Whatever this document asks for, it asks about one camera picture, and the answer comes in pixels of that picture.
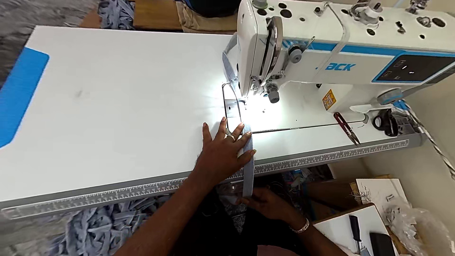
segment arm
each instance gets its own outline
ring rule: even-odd
[[[115,256],[167,255],[199,204],[219,182],[248,163],[255,150],[237,158],[237,153],[250,139],[251,133],[238,141],[225,138],[226,118],[220,122],[212,140],[208,125],[202,127],[203,146],[196,166],[169,201],[154,213],[117,251]],[[243,129],[241,123],[232,133],[235,139]]]
[[[306,224],[305,217],[268,189],[254,189],[253,198],[242,198],[241,201],[269,219],[283,220],[294,230],[299,230]],[[346,256],[336,244],[313,225],[297,235],[312,256]]]

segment bracelet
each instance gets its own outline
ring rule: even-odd
[[[294,229],[291,228],[291,227],[289,227],[289,228],[290,228],[294,233],[296,233],[296,234],[300,234],[300,233],[304,232],[304,231],[307,230],[307,228],[310,226],[310,221],[309,221],[307,218],[305,218],[305,219],[307,220],[307,222],[305,223],[305,225],[304,225],[301,229],[299,229],[299,230],[294,230]]]

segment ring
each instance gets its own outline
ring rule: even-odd
[[[231,137],[234,140],[234,142],[236,141],[235,137],[232,134],[228,134],[228,136]]]

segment human hand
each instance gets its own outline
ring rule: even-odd
[[[243,148],[251,138],[251,132],[242,135],[242,137],[237,140],[244,127],[244,124],[240,123],[232,132],[232,136],[235,140],[230,136],[225,138],[226,122],[227,119],[223,117],[217,135],[213,140],[208,125],[206,123],[203,124],[202,152],[196,161],[194,170],[188,177],[197,176],[199,184],[207,185],[210,189],[239,171],[256,153],[256,150],[252,149],[237,157],[239,150]]]
[[[295,230],[299,230],[306,223],[306,219],[293,206],[269,189],[255,188],[251,198],[240,200],[269,219],[283,220]]]

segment yellow sticker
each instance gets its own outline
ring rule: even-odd
[[[329,110],[329,108],[333,106],[335,102],[337,102],[337,100],[335,99],[332,89],[330,89],[329,92],[322,99],[322,103],[324,103],[325,110]]]

